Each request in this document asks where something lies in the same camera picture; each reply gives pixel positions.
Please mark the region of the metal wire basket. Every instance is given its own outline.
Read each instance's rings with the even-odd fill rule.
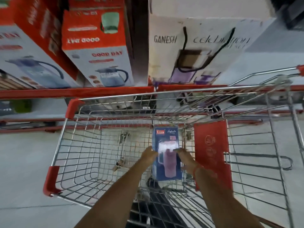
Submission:
[[[288,112],[300,149],[302,135],[288,79],[266,83],[73,99],[44,194],[91,208],[152,144],[153,127],[174,125],[179,146],[213,170],[262,223],[294,227],[284,184],[284,171],[292,170],[293,161],[279,154],[274,113]],[[278,94],[284,96],[280,101],[273,99]],[[147,227],[214,227],[192,176],[183,173],[182,180],[162,182],[151,176],[150,168],[142,175],[134,199],[138,206],[131,209],[140,218],[130,216],[129,222]],[[272,211],[270,216],[263,217],[265,210]]]

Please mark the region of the liza logo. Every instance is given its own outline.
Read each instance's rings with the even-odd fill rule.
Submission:
[[[156,130],[156,134],[165,134],[164,130]]]
[[[168,130],[168,133],[176,133],[176,130]]]

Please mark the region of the blue kettle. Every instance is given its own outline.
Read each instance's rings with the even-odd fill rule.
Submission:
[[[64,80],[63,73],[57,67],[46,62],[36,61],[32,56],[11,59],[6,62],[17,65],[29,78],[43,87],[50,89],[70,88],[70,85]],[[59,75],[40,64],[46,64],[53,67],[58,71]]]
[[[118,73],[119,71],[126,75],[125,79]],[[116,67],[98,69],[96,72],[100,73],[100,80],[105,87],[124,86],[129,79],[129,75],[126,71],[116,69]]]

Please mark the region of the human arm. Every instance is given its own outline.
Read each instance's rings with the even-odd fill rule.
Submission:
[[[101,196],[75,228],[124,228],[141,175],[157,155],[151,146],[146,148],[140,159]]]
[[[230,190],[218,184],[210,170],[201,167],[185,149],[175,151],[187,172],[195,175],[196,184],[217,228],[263,228],[258,219],[233,197]]]

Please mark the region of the purple bottle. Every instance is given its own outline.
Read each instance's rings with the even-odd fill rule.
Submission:
[[[160,162],[158,158],[158,163],[164,165],[165,167],[165,176],[166,177],[175,177],[176,176],[176,152],[166,149],[166,152],[163,153],[164,162]]]

